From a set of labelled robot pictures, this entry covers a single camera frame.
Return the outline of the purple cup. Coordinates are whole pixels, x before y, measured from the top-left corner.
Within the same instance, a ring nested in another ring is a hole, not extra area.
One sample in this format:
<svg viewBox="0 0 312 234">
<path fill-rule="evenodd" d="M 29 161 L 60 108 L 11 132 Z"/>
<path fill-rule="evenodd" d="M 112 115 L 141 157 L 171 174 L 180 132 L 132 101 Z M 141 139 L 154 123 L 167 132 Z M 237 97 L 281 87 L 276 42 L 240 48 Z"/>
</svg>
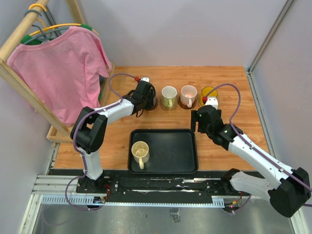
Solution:
<svg viewBox="0 0 312 234">
<path fill-rule="evenodd" d="M 148 104 L 153 104 L 154 103 L 154 98 L 156 98 L 156 90 L 154 86 L 151 86 L 148 98 L 147 98 L 147 105 Z"/>
</svg>

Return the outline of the brown wooden coaster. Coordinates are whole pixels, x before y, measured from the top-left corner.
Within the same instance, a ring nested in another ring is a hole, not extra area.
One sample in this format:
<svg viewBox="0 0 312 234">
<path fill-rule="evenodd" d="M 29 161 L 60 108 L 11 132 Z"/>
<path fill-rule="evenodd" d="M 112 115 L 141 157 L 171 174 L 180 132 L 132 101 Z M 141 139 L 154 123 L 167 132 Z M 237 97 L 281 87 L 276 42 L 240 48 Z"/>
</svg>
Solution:
<svg viewBox="0 0 312 234">
<path fill-rule="evenodd" d="M 145 106 L 144 110 L 151 111 L 151 110 L 154 110 L 157 106 L 158 106 L 158 99 L 154 98 L 154 103 L 148 104 L 147 106 Z"/>
<path fill-rule="evenodd" d="M 197 100 L 195 97 L 190 98 L 190 97 L 185 97 L 181 95 L 178 98 L 178 104 L 183 109 L 192 109 L 196 106 L 196 103 L 197 103 Z"/>
</svg>

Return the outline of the white mug yellow handle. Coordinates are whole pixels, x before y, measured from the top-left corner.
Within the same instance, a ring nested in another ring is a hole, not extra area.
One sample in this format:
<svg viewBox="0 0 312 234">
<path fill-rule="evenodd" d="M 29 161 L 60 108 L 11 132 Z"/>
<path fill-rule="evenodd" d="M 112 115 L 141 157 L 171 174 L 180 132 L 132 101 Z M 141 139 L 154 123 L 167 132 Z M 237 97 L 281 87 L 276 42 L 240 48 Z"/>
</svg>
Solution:
<svg viewBox="0 0 312 234">
<path fill-rule="evenodd" d="M 172 86 L 166 86 L 161 90 L 161 95 L 163 104 L 167 107 L 172 107 L 173 103 L 176 101 L 177 90 Z"/>
</svg>

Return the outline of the pink mug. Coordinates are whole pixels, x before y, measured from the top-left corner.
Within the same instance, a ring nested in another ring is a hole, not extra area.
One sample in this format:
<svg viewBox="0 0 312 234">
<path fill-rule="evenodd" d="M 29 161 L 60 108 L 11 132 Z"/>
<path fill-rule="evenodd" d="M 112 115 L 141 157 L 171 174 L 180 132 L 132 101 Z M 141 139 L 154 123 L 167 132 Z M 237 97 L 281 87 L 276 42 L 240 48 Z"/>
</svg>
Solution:
<svg viewBox="0 0 312 234">
<path fill-rule="evenodd" d="M 181 89 L 180 102 L 187 108 L 191 108 L 196 101 L 197 89 L 191 85 L 185 85 Z"/>
</svg>

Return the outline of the cream yellow mug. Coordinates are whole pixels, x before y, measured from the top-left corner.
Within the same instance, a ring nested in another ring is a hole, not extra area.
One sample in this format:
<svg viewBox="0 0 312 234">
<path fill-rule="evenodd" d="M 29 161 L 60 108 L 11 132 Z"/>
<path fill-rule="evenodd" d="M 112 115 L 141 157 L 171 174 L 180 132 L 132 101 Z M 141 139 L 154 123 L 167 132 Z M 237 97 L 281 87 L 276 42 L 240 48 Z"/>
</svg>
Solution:
<svg viewBox="0 0 312 234">
<path fill-rule="evenodd" d="M 150 159 L 149 146 L 144 141 L 137 141 L 131 147 L 131 153 L 135 161 L 139 164 L 141 170 L 144 169 L 144 165 Z"/>
</svg>

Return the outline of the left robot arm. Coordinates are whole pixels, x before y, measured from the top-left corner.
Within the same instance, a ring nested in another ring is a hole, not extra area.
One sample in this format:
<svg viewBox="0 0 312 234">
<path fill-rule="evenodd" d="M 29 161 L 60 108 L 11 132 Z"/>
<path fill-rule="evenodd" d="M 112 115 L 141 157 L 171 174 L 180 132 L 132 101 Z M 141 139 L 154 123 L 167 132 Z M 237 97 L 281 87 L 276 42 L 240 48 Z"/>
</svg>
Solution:
<svg viewBox="0 0 312 234">
<path fill-rule="evenodd" d="M 103 169 L 100 165 L 99 149 L 103 144 L 107 125 L 114 121 L 138 115 L 154 105 L 156 91 L 148 78 L 139 79 L 137 86 L 120 100 L 100 108 L 84 107 L 72 131 L 74 149 L 82 157 L 85 176 L 89 178 L 87 187 L 94 193 L 104 188 L 104 180 L 99 178 Z"/>
</svg>

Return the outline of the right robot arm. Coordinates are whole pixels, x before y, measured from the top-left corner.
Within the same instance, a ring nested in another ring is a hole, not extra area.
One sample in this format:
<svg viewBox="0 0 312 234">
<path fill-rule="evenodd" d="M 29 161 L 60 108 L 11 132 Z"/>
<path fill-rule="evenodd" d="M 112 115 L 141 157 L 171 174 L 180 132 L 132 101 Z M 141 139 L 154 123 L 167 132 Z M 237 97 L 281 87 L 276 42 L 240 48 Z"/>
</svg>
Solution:
<svg viewBox="0 0 312 234">
<path fill-rule="evenodd" d="M 221 178 L 221 190 L 226 195 L 238 191 L 260 197 L 284 217 L 292 217 L 311 198 L 307 171 L 278 161 L 241 129 L 223 123 L 221 110 L 211 105 L 192 110 L 191 130 L 206 134 L 214 144 L 244 159 L 261 174 L 258 178 L 239 169 L 230 169 Z"/>
</svg>

